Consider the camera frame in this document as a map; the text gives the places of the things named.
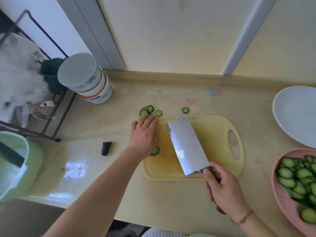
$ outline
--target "yellow cutting board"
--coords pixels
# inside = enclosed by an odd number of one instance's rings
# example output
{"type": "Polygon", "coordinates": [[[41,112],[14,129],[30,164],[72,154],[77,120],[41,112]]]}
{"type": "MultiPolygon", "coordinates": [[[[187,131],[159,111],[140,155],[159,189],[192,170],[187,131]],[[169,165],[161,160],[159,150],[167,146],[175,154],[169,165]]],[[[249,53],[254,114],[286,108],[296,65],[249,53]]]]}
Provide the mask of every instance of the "yellow cutting board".
{"type": "MultiPolygon", "coordinates": [[[[167,123],[176,118],[160,118],[158,155],[149,156],[143,160],[143,173],[149,180],[153,181],[186,181],[202,180],[203,174],[194,172],[185,176],[167,129],[167,123]]],[[[189,117],[192,127],[203,147],[209,161],[214,161],[235,176],[239,176],[244,167],[244,149],[241,139],[233,124],[221,116],[199,116],[189,117]],[[237,137],[240,149],[240,158],[237,160],[230,148],[228,133],[232,130],[237,137]]]]}

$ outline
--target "bracelet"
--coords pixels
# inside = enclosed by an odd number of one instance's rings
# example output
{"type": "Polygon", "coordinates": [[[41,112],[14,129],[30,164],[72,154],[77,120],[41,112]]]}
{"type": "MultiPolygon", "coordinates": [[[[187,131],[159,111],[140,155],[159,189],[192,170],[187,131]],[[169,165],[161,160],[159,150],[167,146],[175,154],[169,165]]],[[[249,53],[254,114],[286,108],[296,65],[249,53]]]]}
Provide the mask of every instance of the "bracelet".
{"type": "Polygon", "coordinates": [[[249,212],[245,215],[245,217],[243,217],[238,223],[235,223],[232,219],[230,219],[230,220],[231,220],[234,224],[236,224],[236,225],[241,225],[241,224],[245,223],[246,220],[248,219],[248,217],[249,217],[250,215],[254,214],[254,213],[255,213],[255,212],[254,212],[253,210],[249,211],[249,212]]]}

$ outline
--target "pink bowl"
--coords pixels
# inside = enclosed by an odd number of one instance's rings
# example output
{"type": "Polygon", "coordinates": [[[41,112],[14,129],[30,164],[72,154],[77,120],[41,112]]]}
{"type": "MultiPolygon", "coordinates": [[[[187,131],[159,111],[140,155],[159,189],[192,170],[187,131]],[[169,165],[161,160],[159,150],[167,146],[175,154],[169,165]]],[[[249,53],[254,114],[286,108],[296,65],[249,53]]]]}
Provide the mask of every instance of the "pink bowl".
{"type": "Polygon", "coordinates": [[[296,149],[285,153],[274,165],[272,171],[272,189],[275,199],[281,208],[283,214],[288,220],[301,231],[307,237],[316,237],[316,225],[305,223],[301,220],[300,215],[297,211],[299,203],[292,200],[287,193],[286,189],[280,185],[275,174],[275,170],[278,168],[279,162],[283,157],[301,158],[304,159],[304,155],[316,156],[316,150],[312,149],[296,149]]]}

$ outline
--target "cleaver blade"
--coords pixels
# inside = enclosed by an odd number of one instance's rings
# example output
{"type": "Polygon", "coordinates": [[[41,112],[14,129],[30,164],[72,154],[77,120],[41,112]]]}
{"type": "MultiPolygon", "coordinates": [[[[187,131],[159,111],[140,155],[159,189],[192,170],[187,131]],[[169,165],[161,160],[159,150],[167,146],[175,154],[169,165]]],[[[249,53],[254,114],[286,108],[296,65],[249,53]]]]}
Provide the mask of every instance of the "cleaver blade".
{"type": "Polygon", "coordinates": [[[168,122],[167,128],[184,175],[210,166],[188,115],[168,122]]]}

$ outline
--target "metal rack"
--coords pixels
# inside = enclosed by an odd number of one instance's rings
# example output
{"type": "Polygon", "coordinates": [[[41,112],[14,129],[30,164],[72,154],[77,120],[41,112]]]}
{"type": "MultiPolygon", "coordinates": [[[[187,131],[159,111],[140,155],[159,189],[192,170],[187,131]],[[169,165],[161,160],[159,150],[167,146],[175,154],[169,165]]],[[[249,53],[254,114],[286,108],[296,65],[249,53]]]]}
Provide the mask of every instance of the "metal rack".
{"type": "MultiPolygon", "coordinates": [[[[2,11],[1,11],[1,14],[4,15],[6,18],[9,19],[9,17],[7,17],[2,11]]],[[[32,17],[31,13],[29,10],[24,10],[22,12],[22,14],[18,17],[17,21],[15,23],[12,24],[12,26],[9,28],[9,30],[6,32],[6,34],[0,39],[0,46],[3,44],[3,42],[6,40],[6,38],[12,33],[12,32],[21,32],[27,39],[29,39],[30,41],[34,42],[28,35],[26,35],[25,32],[23,32],[18,26],[17,24],[21,21],[21,19],[25,16],[25,15],[28,15],[29,18],[33,21],[33,23],[48,37],[48,39],[50,39],[50,41],[61,51],[61,53],[65,56],[65,57],[68,57],[68,55],[58,46],[58,44],[49,36],[49,34],[40,26],[40,24],[38,24],[38,22],[32,17]]],[[[51,60],[51,58],[40,48],[41,52],[48,58],[51,60]]],[[[65,95],[66,95],[66,92],[68,91],[65,90],[61,93],[61,95],[57,95],[57,94],[54,94],[53,96],[53,102],[55,103],[55,110],[54,110],[54,113],[52,114],[53,116],[55,115],[58,107],[60,106],[61,102],[63,101],[65,95]]],[[[56,135],[73,103],[73,100],[75,99],[76,97],[76,93],[73,94],[65,112],[63,113],[54,133],[52,136],[49,136],[49,135],[46,135],[46,131],[52,121],[52,118],[48,119],[43,130],[41,132],[37,132],[37,131],[32,131],[32,130],[29,130],[27,128],[22,128],[18,125],[15,125],[15,124],[11,124],[11,123],[6,123],[6,122],[3,122],[3,121],[0,121],[0,130],[1,131],[11,131],[11,132],[14,132],[14,133],[17,133],[17,134],[20,134],[20,135],[23,135],[23,136],[34,136],[34,137],[40,137],[40,138],[45,138],[45,139],[49,139],[49,140],[53,140],[55,142],[60,142],[61,139],[60,138],[56,138],[56,135]]]]}

